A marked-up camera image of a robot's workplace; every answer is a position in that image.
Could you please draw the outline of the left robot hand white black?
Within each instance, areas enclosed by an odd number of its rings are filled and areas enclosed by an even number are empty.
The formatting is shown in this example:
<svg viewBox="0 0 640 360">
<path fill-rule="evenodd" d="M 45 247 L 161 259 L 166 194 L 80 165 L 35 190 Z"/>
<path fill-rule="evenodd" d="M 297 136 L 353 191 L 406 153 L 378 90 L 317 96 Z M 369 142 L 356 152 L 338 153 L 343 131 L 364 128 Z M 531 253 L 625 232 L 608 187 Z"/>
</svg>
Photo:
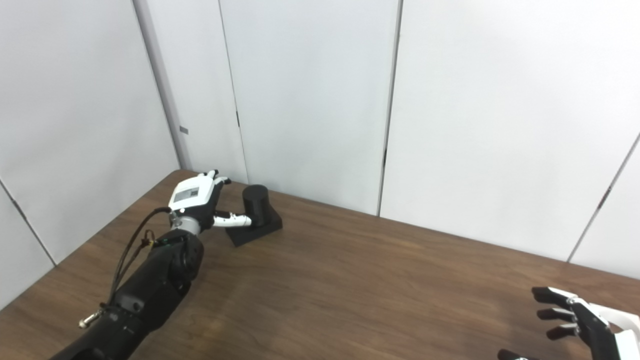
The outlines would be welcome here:
<svg viewBox="0 0 640 360">
<path fill-rule="evenodd" d="M 221 176 L 218 170 L 198 173 L 176 185 L 168 207 L 171 209 L 172 230 L 186 231 L 194 236 L 212 227 L 241 228 L 253 225 L 247 214 L 218 210 L 222 189 L 231 179 Z"/>
</svg>

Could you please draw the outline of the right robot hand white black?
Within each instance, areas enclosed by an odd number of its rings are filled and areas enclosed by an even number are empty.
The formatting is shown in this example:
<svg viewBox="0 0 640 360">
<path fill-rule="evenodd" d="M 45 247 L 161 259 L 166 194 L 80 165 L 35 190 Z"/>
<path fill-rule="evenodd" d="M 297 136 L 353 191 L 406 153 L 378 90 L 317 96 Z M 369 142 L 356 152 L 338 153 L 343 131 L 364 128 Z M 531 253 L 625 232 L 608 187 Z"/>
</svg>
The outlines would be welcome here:
<svg viewBox="0 0 640 360">
<path fill-rule="evenodd" d="M 580 338 L 593 360 L 640 358 L 639 315 L 586 301 L 555 287 L 535 286 L 531 293 L 537 303 L 553 305 L 537 310 L 538 319 L 564 322 L 546 331 L 549 340 Z"/>
</svg>

